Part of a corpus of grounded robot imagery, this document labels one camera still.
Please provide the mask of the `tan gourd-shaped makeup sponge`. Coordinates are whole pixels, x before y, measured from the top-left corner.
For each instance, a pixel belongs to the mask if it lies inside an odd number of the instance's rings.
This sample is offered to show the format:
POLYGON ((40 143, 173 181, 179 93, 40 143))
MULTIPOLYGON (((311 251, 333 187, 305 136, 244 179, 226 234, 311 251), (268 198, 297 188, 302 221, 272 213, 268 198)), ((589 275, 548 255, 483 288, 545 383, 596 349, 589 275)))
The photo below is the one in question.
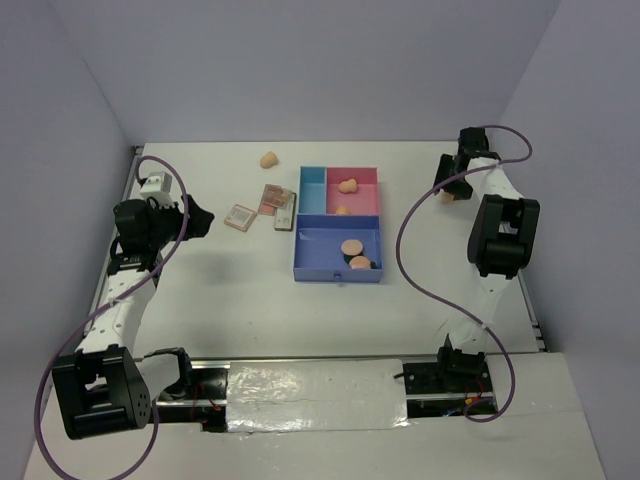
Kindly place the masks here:
POLYGON ((442 204, 451 204, 454 201, 454 197, 447 192, 443 192, 440 194, 440 201, 442 204))

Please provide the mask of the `pink round powder puff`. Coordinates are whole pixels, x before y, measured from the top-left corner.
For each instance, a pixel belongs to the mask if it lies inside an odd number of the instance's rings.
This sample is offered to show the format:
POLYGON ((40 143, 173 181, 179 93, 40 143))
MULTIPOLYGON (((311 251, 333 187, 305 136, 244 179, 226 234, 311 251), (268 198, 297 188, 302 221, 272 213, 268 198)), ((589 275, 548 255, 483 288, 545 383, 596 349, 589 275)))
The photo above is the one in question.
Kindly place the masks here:
POLYGON ((346 256, 360 256, 363 250, 363 243, 358 239, 347 239, 341 244, 341 252, 346 256))

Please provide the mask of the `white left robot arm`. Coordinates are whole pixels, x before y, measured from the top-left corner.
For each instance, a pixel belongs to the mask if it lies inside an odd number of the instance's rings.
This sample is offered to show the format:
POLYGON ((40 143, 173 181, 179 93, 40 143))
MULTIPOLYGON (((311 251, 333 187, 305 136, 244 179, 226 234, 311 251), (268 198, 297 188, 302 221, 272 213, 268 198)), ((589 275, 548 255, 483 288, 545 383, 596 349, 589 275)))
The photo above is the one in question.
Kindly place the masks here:
POLYGON ((157 197, 117 204, 117 236, 110 247, 107 298, 86 337, 56 359, 52 377, 67 436, 79 440, 143 428, 162 391, 184 398, 196 374, 181 347, 139 358, 133 349, 144 311, 156 293, 162 249, 179 239, 202 238, 214 220, 191 196, 185 212, 157 197))

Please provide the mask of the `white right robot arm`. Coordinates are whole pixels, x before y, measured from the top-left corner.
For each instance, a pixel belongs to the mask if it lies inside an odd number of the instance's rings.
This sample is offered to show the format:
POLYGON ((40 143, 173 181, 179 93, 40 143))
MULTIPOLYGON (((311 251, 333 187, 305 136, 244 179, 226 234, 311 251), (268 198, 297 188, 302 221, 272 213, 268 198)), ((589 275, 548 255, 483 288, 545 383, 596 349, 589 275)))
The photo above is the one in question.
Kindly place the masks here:
POLYGON ((434 183, 453 201, 477 198, 479 208, 467 243, 474 285, 440 347, 434 369, 437 384, 456 391, 482 376, 490 343, 487 330, 501 297, 530 262, 540 213, 539 202, 524 197, 506 176, 484 127, 460 131, 455 155, 444 154, 434 183))

